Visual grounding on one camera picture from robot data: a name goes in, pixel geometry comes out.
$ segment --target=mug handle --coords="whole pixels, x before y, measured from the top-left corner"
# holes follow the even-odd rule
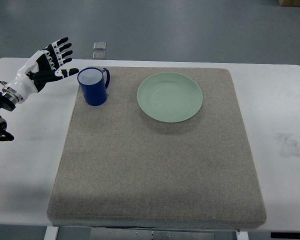
[[[102,73],[106,72],[105,89],[107,89],[108,86],[109,86],[109,82],[110,82],[110,72],[109,72],[109,70],[106,69],[106,68],[102,68],[100,71],[101,71]]]

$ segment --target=cardboard box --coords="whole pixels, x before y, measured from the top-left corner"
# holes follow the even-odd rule
[[[300,7],[300,0],[278,0],[283,7]]]

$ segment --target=plate rim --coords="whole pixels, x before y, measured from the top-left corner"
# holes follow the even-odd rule
[[[148,81],[149,78],[152,78],[153,76],[160,75],[160,74],[177,74],[177,75],[181,75],[181,76],[187,78],[188,80],[190,80],[191,82],[193,82],[193,83],[196,85],[196,87],[199,89],[199,92],[200,92],[200,107],[198,108],[198,110],[197,110],[194,114],[192,114],[190,117],[185,118],[185,119],[183,119],[183,120],[178,120],[178,121],[165,121],[165,120],[160,120],[160,119],[157,119],[157,118],[155,118],[155,117],[153,117],[153,116],[150,116],[150,115],[144,110],[144,108],[142,107],[142,105],[140,104],[140,101],[139,101],[139,98],[140,98],[140,97],[139,97],[139,96],[140,96],[140,94],[139,94],[140,88],[142,87],[142,85],[143,85],[146,81]],[[155,120],[160,121],[160,122],[163,122],[163,123],[180,123],[180,122],[183,122],[183,121],[185,121],[185,120],[188,120],[188,119],[192,118],[194,115],[196,115],[196,114],[199,112],[199,110],[200,110],[201,107],[202,107],[203,101],[204,101],[202,90],[201,90],[200,86],[196,83],[196,81],[194,81],[192,78],[190,78],[190,77],[188,77],[188,76],[186,76],[186,75],[184,75],[184,74],[182,74],[182,73],[175,72],[175,71],[163,71],[163,72],[157,72],[157,73],[155,73],[155,74],[152,74],[151,76],[148,76],[148,77],[147,77],[146,79],[144,79],[144,80],[142,81],[142,83],[139,85],[138,90],[137,90],[137,93],[136,93],[136,98],[137,98],[137,102],[138,102],[139,107],[141,108],[141,110],[142,110],[146,115],[148,115],[148,116],[149,116],[150,118],[152,118],[152,119],[155,119]]]

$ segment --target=blue mug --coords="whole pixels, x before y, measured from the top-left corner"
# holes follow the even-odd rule
[[[107,100],[106,89],[110,82],[110,73],[106,68],[87,67],[77,75],[85,101],[92,106],[99,106]]]

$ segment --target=robot finger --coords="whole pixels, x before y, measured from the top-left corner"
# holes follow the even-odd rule
[[[62,60],[61,66],[64,65],[64,64],[66,64],[66,63],[69,63],[69,62],[71,62],[71,61],[72,61],[72,58],[71,58],[71,57],[66,58],[66,59],[63,59],[63,60]]]
[[[57,66],[57,68],[59,68],[60,66],[62,66],[63,64],[66,64],[66,63],[68,63],[68,62],[70,62],[72,59],[70,59],[70,60],[65,60],[64,58],[65,57],[67,57],[67,56],[69,56],[69,55],[71,55],[73,53],[73,51],[66,51],[66,52],[64,52],[64,53],[62,53],[62,54],[58,54],[58,55],[56,55],[56,56],[54,56],[54,57],[52,57],[52,62],[54,63],[54,65],[55,66]]]
[[[59,39],[58,41],[55,41],[55,42],[51,43],[51,45],[52,45],[54,48],[57,48],[57,47],[59,47],[61,44],[66,43],[68,40],[69,40],[68,37],[64,37],[64,38]]]
[[[62,60],[62,59],[64,59],[65,57],[70,56],[72,53],[73,53],[72,50],[66,51],[66,52],[64,52],[64,53],[62,53],[62,54],[59,54],[59,55],[57,56],[57,58],[58,58],[58,60]]]
[[[62,70],[47,70],[39,71],[35,73],[28,73],[27,76],[33,80],[36,84],[44,84],[49,82],[55,82],[74,74],[77,74],[79,70],[77,68],[62,69]]]
[[[55,47],[53,48],[56,55],[60,54],[63,50],[68,49],[71,47],[71,43],[67,43],[65,45],[62,45],[61,47]]]
[[[67,78],[67,77],[70,77],[72,75],[75,75],[79,72],[79,69],[78,68],[70,68],[70,69],[61,69],[61,70],[57,70],[55,71],[55,75],[57,77],[61,77],[61,78]]]

